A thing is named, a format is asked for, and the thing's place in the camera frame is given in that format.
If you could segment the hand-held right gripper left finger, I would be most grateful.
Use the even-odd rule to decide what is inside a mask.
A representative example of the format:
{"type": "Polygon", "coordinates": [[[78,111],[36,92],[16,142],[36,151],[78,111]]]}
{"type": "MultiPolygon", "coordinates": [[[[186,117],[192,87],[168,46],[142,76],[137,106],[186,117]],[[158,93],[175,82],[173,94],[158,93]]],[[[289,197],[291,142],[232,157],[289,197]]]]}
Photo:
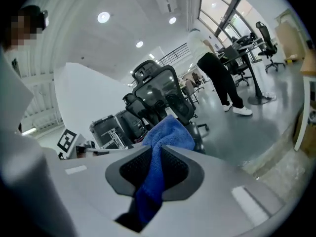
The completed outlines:
{"type": "Polygon", "coordinates": [[[120,195],[118,185],[134,187],[120,175],[120,160],[130,161],[149,146],[130,150],[69,160],[60,160],[53,154],[53,181],[62,202],[73,221],[113,221],[128,211],[132,196],[120,195]]]}

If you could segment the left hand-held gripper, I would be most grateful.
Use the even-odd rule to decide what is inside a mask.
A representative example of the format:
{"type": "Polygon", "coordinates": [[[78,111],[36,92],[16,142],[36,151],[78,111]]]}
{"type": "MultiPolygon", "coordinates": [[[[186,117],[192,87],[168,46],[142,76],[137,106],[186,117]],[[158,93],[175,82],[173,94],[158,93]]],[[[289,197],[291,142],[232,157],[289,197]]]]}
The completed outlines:
{"type": "MultiPolygon", "coordinates": [[[[57,142],[57,154],[59,159],[77,158],[76,147],[85,141],[86,139],[81,134],[76,134],[69,129],[64,129],[57,142]]],[[[97,157],[108,154],[109,150],[85,148],[85,155],[87,157],[97,157]]]]}

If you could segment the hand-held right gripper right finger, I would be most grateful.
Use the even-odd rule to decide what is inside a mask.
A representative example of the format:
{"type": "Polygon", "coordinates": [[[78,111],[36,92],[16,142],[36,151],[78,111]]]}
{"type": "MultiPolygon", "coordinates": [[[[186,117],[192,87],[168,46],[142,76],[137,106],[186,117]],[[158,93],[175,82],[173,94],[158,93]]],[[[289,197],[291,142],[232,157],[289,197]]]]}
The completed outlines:
{"type": "Polygon", "coordinates": [[[204,179],[188,199],[162,204],[150,222],[152,232],[247,232],[284,206],[275,192],[239,167],[174,146],[166,149],[198,163],[204,179]]]}

